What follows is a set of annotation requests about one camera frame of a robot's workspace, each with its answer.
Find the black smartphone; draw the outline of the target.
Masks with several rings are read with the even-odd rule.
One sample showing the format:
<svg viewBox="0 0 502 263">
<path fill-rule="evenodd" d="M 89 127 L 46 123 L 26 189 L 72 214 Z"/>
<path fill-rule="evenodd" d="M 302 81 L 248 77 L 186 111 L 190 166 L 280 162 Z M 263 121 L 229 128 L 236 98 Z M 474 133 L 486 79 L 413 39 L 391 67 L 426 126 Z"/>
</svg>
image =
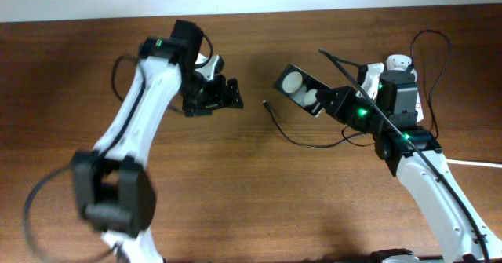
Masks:
<svg viewBox="0 0 502 263">
<path fill-rule="evenodd" d="M 326 84 L 294 64 L 286 65 L 275 81 L 274 88 L 314 117 L 319 117 L 323 111 L 316 93 L 329 89 Z"/>
</svg>

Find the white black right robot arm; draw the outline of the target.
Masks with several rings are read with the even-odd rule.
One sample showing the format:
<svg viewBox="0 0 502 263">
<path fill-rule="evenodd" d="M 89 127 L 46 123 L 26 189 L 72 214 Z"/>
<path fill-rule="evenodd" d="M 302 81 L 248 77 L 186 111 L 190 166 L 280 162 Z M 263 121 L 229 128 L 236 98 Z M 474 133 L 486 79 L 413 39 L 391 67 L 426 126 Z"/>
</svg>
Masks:
<svg viewBox="0 0 502 263">
<path fill-rule="evenodd" d="M 375 152 L 413 197 L 445 262 L 499 262 L 501 241 L 479 217 L 432 133 L 417 124 L 418 85 L 409 71 L 385 71 L 373 100 L 360 85 L 320 90 L 338 122 L 370 133 Z"/>
</svg>

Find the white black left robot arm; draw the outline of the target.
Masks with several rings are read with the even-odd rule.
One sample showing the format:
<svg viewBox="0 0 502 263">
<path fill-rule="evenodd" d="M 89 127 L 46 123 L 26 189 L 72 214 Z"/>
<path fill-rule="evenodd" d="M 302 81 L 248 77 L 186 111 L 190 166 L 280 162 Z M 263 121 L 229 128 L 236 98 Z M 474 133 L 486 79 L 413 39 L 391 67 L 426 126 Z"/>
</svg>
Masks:
<svg viewBox="0 0 502 263">
<path fill-rule="evenodd" d="M 221 73 L 223 59 L 200 53 L 208 39 L 186 20 L 175 22 L 169 38 L 147 38 L 132 58 L 133 83 L 113 123 L 91 151 L 76 152 L 71 160 L 79 217 L 124 262 L 164 260 L 151 232 L 156 194 L 147 162 L 171 100 L 182 96 L 187 117 L 244 107 L 237 80 Z"/>
</svg>

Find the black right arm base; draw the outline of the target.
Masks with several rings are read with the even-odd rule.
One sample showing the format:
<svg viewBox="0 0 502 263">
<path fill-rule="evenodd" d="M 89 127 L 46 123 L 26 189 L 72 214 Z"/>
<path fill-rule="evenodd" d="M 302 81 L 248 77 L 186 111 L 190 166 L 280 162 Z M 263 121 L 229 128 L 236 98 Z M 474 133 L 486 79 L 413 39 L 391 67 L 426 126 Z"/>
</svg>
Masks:
<svg viewBox="0 0 502 263">
<path fill-rule="evenodd" d="M 456 254 L 418 256 L 405 248 L 378 250 L 371 253 L 369 261 L 373 263 L 453 263 L 464 259 Z"/>
</svg>

